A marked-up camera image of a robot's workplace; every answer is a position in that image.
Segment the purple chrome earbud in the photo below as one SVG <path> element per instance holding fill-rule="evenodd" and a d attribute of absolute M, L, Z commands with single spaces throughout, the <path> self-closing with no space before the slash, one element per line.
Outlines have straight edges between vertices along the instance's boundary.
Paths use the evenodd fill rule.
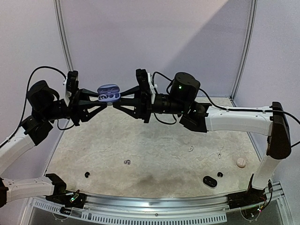
<path fill-rule="evenodd" d="M 107 102 L 109 100 L 109 97 L 108 97 L 108 95 L 106 95 L 106 94 L 103 94 L 103 95 L 99 95 L 98 96 L 98 101 L 99 102 Z"/>
<path fill-rule="evenodd" d="M 125 161 L 124 161 L 124 164 L 130 165 L 130 164 L 131 164 L 131 161 L 130 161 L 130 160 L 125 160 Z"/>

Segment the purple earbud charging case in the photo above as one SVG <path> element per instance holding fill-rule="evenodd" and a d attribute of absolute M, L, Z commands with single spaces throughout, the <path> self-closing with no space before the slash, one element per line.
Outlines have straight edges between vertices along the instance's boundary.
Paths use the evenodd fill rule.
<path fill-rule="evenodd" d="M 116 84 L 105 84 L 98 87 L 97 92 L 99 95 L 106 94 L 109 97 L 109 100 L 104 103 L 111 103 L 118 101 L 120 99 L 120 88 Z"/>

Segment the black oval charging case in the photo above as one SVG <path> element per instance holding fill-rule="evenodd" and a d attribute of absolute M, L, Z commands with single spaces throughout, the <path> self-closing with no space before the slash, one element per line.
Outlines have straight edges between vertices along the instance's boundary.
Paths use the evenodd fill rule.
<path fill-rule="evenodd" d="M 211 176 L 204 176 L 202 181 L 205 185 L 207 185 L 210 188 L 215 188 L 218 184 L 218 182 Z"/>

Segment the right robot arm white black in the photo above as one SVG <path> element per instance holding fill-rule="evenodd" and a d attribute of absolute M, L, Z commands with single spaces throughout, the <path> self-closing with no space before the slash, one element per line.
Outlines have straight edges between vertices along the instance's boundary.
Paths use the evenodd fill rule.
<path fill-rule="evenodd" d="M 275 172 L 279 162 L 292 151 L 290 131 L 279 102 L 258 108 L 218 106 L 212 101 L 198 103 L 195 98 L 200 82 L 192 75 L 178 72 L 167 87 L 167 94 L 157 94 L 154 76 L 137 70 L 138 86 L 120 94 L 113 107 L 135 119 L 149 122 L 153 113 L 176 114 L 179 123 L 193 132 L 239 131 L 267 136 L 267 149 L 257 171 L 251 176 L 242 200 L 253 204 Z"/>

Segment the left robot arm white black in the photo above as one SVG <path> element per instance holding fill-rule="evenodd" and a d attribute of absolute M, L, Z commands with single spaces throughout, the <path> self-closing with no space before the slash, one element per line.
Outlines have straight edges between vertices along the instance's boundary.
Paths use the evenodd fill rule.
<path fill-rule="evenodd" d="M 76 89 L 69 104 L 51 89 L 45 80 L 38 81 L 27 91 L 26 101 L 32 107 L 31 115 L 22 120 L 15 133 L 0 145 L 0 171 L 3 173 L 21 155 L 46 139 L 53 122 L 70 119 L 75 126 L 87 122 L 107 107 L 106 102 L 91 101 L 96 94 L 85 89 Z M 67 207 L 80 208 L 85 194 L 67 191 L 66 183 L 56 174 L 32 179 L 0 179 L 0 205 L 14 200 L 46 196 L 46 199 Z"/>

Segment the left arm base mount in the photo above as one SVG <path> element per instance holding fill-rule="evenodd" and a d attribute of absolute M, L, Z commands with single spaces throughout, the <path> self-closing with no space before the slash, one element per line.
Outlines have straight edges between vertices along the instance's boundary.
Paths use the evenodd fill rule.
<path fill-rule="evenodd" d="M 87 195 L 80 190 L 69 191 L 64 187 L 55 188 L 53 194 L 45 197 L 46 200 L 63 205 L 65 208 L 83 209 Z"/>

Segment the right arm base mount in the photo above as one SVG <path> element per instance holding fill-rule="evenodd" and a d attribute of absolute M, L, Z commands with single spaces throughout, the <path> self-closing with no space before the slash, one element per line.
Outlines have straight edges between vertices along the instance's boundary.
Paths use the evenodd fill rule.
<path fill-rule="evenodd" d="M 250 188 L 246 191 L 226 195 L 227 204 L 230 209 L 241 208 L 266 201 L 265 189 L 258 190 Z"/>

